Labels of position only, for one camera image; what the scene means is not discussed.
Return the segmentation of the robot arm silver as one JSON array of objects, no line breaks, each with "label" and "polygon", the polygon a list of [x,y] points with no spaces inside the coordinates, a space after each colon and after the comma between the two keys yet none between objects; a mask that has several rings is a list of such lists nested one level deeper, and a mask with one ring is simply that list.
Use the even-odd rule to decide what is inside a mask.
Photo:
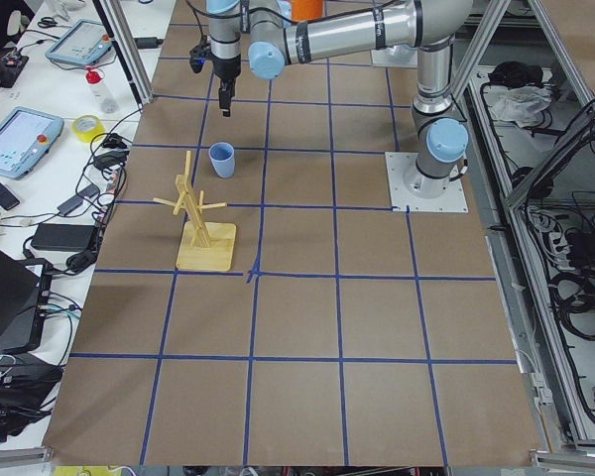
[{"label": "robot arm silver", "polygon": [[421,198],[443,195],[458,177],[469,135],[452,116],[452,44],[470,14],[469,1],[408,0],[313,20],[294,20],[288,1],[209,1],[195,9],[208,32],[189,53],[193,72],[211,63],[219,78],[219,108],[231,114],[241,73],[241,38],[248,36],[251,72],[277,78],[293,64],[359,52],[405,47],[417,54],[413,118],[419,138],[415,161],[403,174],[406,189]]}]

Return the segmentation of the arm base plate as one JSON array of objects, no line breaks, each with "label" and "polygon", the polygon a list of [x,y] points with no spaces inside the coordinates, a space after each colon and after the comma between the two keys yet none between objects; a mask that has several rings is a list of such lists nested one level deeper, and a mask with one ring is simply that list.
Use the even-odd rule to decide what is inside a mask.
[{"label": "arm base plate", "polygon": [[385,154],[391,207],[400,212],[467,213],[461,179],[427,178],[417,169],[417,153]]},{"label": "arm base plate", "polygon": [[406,45],[396,45],[371,51],[373,66],[417,68],[417,50]]}]

